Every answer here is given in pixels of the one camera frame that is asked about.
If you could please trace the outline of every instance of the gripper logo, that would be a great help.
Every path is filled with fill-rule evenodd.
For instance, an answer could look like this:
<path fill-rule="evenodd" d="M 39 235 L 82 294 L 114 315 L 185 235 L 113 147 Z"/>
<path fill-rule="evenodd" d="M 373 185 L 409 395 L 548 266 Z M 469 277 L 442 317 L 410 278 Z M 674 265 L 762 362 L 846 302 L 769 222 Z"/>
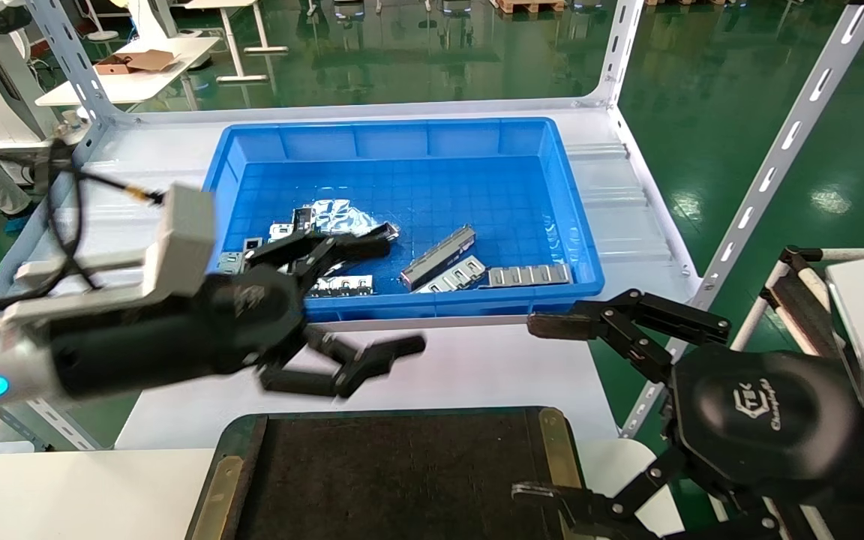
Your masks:
<path fill-rule="evenodd" d="M 779 414 L 779 399 L 776 390 L 768 379 L 758 380 L 760 388 L 753 389 L 753 384 L 740 382 L 738 389 L 733 390 L 735 410 L 755 420 L 765 413 L 772 413 L 769 427 L 773 431 L 782 429 L 782 415 Z"/>
<path fill-rule="evenodd" d="M 738 389 L 733 390 L 735 398 L 735 410 L 745 414 L 749 418 L 758 418 L 769 412 L 768 403 L 765 401 L 765 392 L 752 389 L 751 383 L 739 383 Z"/>

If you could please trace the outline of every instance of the black pad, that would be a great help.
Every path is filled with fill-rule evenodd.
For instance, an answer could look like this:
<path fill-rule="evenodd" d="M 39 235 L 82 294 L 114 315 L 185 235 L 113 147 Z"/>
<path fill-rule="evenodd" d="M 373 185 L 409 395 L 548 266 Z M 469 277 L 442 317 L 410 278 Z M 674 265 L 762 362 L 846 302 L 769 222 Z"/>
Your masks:
<path fill-rule="evenodd" d="M 234 537 L 562 538 L 558 513 L 510 495 L 551 482 L 539 410 L 270 418 Z"/>

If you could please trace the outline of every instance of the green epoxy floor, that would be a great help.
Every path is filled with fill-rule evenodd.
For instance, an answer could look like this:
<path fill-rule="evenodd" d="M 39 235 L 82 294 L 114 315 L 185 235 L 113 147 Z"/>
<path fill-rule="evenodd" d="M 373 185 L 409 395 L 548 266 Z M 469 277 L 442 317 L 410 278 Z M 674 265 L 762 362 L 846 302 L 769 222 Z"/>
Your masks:
<path fill-rule="evenodd" d="M 468 17 L 432 14 L 418 2 L 374 4 L 362 22 L 305 16 L 298 2 L 263 0 L 271 44 L 281 57 L 244 57 L 256 85 L 217 85 L 233 74 L 230 55 L 192 74 L 196 107 L 306 107 L 585 95 L 596 86 L 611 24 L 603 7 L 561 15 L 500 16 L 474 0 Z M 748 0 L 745 7 L 663 4 L 642 14 L 620 101 L 655 181 L 698 267 L 707 265 L 738 203 L 822 49 L 844 0 Z M 175 11 L 185 28 L 217 28 L 215 13 Z M 250 11 L 233 17 L 240 46 L 257 44 Z M 89 46 L 93 58 L 103 46 Z M 141 110 L 188 110 L 176 82 Z M 775 195 L 713 305 L 740 321 L 785 244 L 864 247 L 864 47 Z M 0 233 L 0 257 L 11 245 Z M 768 319 L 750 349 L 791 347 Z M 644 382 L 627 363 L 593 345 L 615 410 L 627 410 Z M 114 440 L 116 413 L 90 408 L 87 428 Z M 617 421 L 624 413 L 617 413 Z M 655 433 L 654 424 L 650 430 Z M 658 445 L 655 437 L 646 442 Z M 679 486 L 689 494 L 689 486 Z M 702 506 L 702 496 L 694 496 Z M 702 508 L 695 510 L 702 513 Z"/>

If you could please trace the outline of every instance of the robotic arm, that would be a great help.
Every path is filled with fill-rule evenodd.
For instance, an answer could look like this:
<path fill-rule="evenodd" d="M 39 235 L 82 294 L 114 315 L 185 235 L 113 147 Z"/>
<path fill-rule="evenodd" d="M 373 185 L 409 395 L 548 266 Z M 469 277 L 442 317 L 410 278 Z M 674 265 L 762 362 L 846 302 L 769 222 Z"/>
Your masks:
<path fill-rule="evenodd" d="M 90 272 L 142 266 L 142 283 L 7 307 L 0 315 L 0 406 L 49 395 L 82 400 L 246 368 L 270 391 L 347 398 L 395 360 L 425 349 L 421 335 L 356 349 L 306 321 L 303 298 L 316 279 L 336 263 L 387 255 L 387 239 L 296 232 L 229 276 L 205 273 L 212 230 L 212 195 L 174 185 L 157 242 L 144 253 L 78 257 Z M 294 273 L 278 271 L 294 260 Z M 34 286 L 58 266 L 30 263 L 18 279 Z M 305 346 L 338 363 L 338 371 L 285 369 Z"/>
<path fill-rule="evenodd" d="M 671 355 L 642 327 L 696 347 Z M 669 449 L 613 498 L 589 490 L 517 483 L 513 499 L 559 509 L 574 533 L 656 539 L 635 512 L 686 475 L 729 503 L 738 517 L 668 538 L 779 538 L 764 505 L 864 506 L 864 410 L 839 359 L 799 352 L 734 352 L 731 324 L 705 311 L 629 290 L 609 301 L 577 301 L 567 314 L 533 314 L 539 338 L 602 339 L 654 383 L 665 383 L 662 435 Z"/>

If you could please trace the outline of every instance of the aluminum foil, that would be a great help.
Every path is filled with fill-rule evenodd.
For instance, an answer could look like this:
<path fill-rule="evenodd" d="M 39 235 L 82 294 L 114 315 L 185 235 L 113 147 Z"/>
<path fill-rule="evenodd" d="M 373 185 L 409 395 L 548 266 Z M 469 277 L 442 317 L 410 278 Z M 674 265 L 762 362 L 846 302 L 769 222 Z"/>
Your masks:
<path fill-rule="evenodd" d="M 348 199 L 322 199 L 312 202 L 316 228 L 322 233 L 351 233 L 363 236 L 382 222 L 351 205 Z"/>

